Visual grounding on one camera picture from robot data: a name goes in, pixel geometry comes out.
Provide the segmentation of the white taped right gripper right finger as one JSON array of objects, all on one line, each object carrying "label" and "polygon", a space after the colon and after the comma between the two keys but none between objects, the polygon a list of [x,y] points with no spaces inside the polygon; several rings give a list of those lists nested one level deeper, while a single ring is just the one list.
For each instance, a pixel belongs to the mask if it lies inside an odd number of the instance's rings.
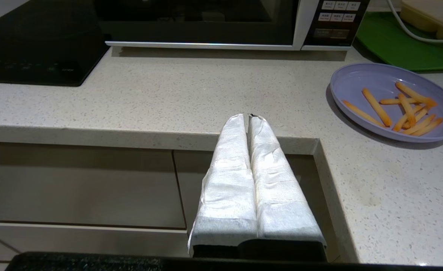
[{"label": "white taped right gripper right finger", "polygon": [[323,234],[268,121],[250,115],[248,137],[263,254],[269,259],[325,261]]}]

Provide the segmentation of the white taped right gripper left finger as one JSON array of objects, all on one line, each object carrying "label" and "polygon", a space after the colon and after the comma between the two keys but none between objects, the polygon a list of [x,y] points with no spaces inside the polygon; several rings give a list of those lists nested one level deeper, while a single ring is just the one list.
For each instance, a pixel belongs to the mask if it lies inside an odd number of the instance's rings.
[{"label": "white taped right gripper left finger", "polygon": [[202,180],[188,249],[193,258],[234,257],[256,238],[255,184],[244,115],[237,114],[223,126]]}]

